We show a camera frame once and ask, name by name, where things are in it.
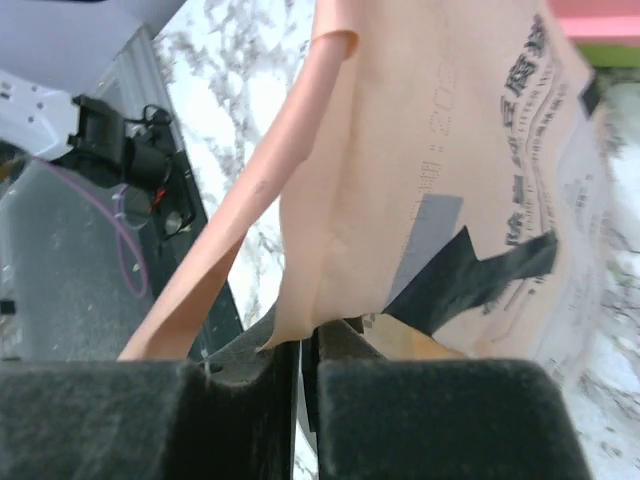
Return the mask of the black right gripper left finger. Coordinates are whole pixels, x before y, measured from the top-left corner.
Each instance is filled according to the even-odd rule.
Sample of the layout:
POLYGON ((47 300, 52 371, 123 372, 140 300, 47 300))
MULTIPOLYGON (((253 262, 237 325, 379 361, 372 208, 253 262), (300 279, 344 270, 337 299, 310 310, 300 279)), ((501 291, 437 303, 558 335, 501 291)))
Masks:
POLYGON ((5 479, 288 479, 299 347, 265 317, 201 362, 1 364, 5 479))

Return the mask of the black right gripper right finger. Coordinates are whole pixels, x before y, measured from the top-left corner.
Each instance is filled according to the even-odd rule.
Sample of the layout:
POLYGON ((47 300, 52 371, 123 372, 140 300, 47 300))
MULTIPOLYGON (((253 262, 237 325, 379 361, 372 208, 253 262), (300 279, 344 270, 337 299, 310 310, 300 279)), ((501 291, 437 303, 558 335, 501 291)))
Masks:
POLYGON ((385 359, 344 321, 302 344, 323 479, 587 479, 560 390, 522 360, 385 359))

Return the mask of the cat litter bag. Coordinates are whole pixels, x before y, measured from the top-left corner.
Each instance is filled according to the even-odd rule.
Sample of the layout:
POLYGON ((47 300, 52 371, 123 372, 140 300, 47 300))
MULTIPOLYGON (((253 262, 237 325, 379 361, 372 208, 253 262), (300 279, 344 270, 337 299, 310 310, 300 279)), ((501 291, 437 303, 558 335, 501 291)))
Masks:
POLYGON ((184 358, 278 204, 268 347, 370 314, 389 357, 577 366, 607 203, 591 78, 545 1, 318 2, 283 107, 122 358, 184 358))

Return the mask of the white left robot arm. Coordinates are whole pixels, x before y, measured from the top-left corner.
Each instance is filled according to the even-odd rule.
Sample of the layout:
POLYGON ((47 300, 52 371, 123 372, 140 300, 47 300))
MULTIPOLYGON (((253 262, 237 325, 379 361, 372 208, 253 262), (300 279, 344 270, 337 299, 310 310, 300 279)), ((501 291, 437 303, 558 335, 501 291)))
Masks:
POLYGON ((56 160, 72 150, 79 107, 70 93, 48 88, 5 70, 1 78, 1 140, 43 158, 56 160))

